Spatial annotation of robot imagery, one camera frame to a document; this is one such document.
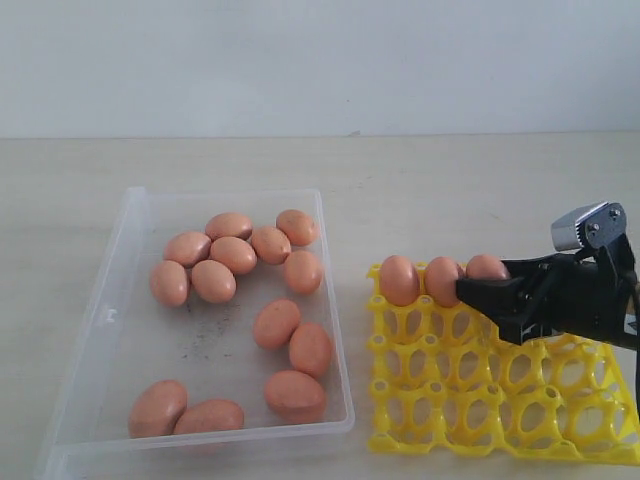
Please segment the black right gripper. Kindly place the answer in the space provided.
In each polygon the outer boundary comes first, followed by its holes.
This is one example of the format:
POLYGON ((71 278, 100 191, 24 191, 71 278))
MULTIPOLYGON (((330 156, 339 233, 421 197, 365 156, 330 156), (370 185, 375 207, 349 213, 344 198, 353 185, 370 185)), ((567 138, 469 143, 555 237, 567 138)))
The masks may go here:
POLYGON ((626 326, 635 295, 635 257, 626 239, 532 259, 503 260, 507 280, 463 278, 457 298, 489 318, 502 339, 521 345, 570 333, 612 345, 633 345, 626 326))

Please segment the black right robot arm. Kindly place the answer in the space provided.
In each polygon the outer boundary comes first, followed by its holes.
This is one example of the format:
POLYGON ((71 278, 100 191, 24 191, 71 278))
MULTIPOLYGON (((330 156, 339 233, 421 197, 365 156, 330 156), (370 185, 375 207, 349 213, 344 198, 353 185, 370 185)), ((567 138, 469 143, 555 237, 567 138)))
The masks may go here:
POLYGON ((598 249, 507 260, 506 280, 465 277, 456 295, 515 345, 562 333, 621 348, 639 347, 639 290, 626 236, 598 249))

